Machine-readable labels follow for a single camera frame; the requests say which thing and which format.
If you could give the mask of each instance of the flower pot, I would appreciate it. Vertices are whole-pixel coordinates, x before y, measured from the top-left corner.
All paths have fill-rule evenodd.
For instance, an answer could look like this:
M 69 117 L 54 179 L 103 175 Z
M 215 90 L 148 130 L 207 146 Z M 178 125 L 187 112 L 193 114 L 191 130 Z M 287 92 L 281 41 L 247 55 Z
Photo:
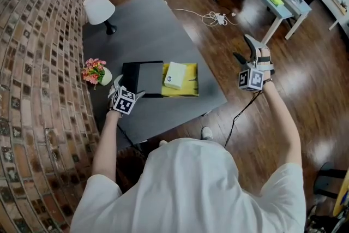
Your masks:
M 110 83 L 111 79 L 113 79 L 113 75 L 110 73 L 108 68 L 103 67 L 103 69 L 104 69 L 104 76 L 103 76 L 102 82 L 100 82 L 100 84 L 102 86 L 106 86 L 108 83 Z

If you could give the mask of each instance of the white cord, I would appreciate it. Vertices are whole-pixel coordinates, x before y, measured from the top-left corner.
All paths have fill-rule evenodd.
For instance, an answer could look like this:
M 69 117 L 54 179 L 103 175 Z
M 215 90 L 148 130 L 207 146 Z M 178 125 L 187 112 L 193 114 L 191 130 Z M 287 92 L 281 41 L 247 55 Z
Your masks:
M 230 24 L 234 25 L 234 26 L 237 26 L 237 24 L 232 23 L 232 22 L 227 18 L 227 16 L 226 16 L 225 14 L 222 14 L 222 15 L 221 15 L 221 14 L 217 14 L 217 13 L 215 13 L 215 12 L 213 12 L 213 11 L 211 11 L 211 12 L 209 12 L 208 14 L 202 16 L 202 15 L 200 15 L 200 14 L 194 12 L 194 11 L 189 11 L 189 10 L 185 10 L 185 9 L 175 9 L 175 8 L 173 8 L 173 9 L 171 9 L 171 10 L 186 11 L 186 12 L 190 12 L 190 13 L 193 13 L 193 14 L 195 14 L 195 15 L 198 15 L 199 17 L 201 17 L 201 20 L 202 20 L 203 24 L 206 25 L 206 26 L 216 26 L 216 25 L 218 25 L 218 24 L 219 24 L 219 19 L 218 19 L 219 16 L 222 16 L 222 17 L 223 17 L 223 20 L 222 20 L 222 25 L 223 25 L 223 26 L 226 26 L 226 25 L 228 24 L 228 22 L 229 22 Z M 210 24 L 208 24 L 208 23 L 204 22 L 203 19 L 211 19 L 211 20 L 213 20 L 213 22 L 211 22 Z

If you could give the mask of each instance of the white t-shirt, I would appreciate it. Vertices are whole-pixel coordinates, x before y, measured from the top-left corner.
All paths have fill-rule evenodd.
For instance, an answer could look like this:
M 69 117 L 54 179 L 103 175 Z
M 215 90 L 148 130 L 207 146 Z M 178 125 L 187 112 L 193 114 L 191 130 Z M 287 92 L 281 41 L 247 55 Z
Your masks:
M 299 165 L 278 168 L 260 194 L 240 187 L 236 164 L 218 143 L 177 139 L 150 153 L 141 178 L 123 195 L 107 177 L 90 177 L 71 232 L 304 231 Z

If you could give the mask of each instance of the shoe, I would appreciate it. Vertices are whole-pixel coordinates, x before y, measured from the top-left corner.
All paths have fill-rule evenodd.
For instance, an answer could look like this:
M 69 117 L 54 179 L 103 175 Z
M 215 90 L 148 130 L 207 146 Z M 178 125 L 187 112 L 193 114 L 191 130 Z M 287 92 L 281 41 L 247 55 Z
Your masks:
M 162 141 L 160 141 L 160 143 L 159 143 L 159 147 L 161 147 L 161 146 L 163 146 L 163 145 L 165 145 L 165 144 L 167 144 L 167 142 L 166 142 L 165 140 L 162 140 Z
M 202 140 L 213 140 L 213 133 L 210 127 L 203 127 L 201 130 L 201 139 Z

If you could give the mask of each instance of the wooden floor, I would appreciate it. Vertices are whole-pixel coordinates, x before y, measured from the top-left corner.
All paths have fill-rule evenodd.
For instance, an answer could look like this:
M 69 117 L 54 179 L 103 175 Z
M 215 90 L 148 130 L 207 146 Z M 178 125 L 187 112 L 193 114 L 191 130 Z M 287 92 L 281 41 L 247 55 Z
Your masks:
M 127 0 L 111 1 L 121 4 Z M 226 14 L 233 11 L 237 16 L 229 19 L 237 26 L 207 27 L 194 14 L 174 11 L 218 80 L 228 103 L 156 140 L 199 139 L 201 128 L 209 126 L 214 140 L 224 143 L 232 119 L 251 99 L 251 93 L 237 87 L 239 68 L 232 53 L 237 51 L 247 56 L 249 51 L 243 35 L 250 34 L 261 40 L 274 16 L 259 0 L 165 1 L 171 8 L 192 10 L 201 15 L 210 11 Z M 275 85 L 302 139 L 308 207 L 314 203 L 312 185 L 322 164 L 331 161 L 339 169 L 349 166 L 349 62 L 345 45 L 339 29 L 328 30 L 334 20 L 323 4 L 315 1 L 311 7 L 313 11 L 288 41 L 284 37 L 290 28 L 283 22 L 268 43 L 276 68 Z M 274 130 L 266 100 L 260 96 L 240 116 L 227 145 L 240 170 L 242 187 L 252 193 L 257 193 L 276 169 L 279 139 Z

